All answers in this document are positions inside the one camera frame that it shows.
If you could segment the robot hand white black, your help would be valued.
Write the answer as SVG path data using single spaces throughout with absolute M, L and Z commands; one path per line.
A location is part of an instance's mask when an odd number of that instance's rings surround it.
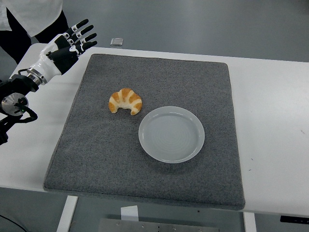
M 85 19 L 58 34 L 40 52 L 39 60 L 27 70 L 39 85 L 47 84 L 54 76 L 65 74 L 87 49 L 97 44 L 96 33 L 87 35 L 94 26 Z

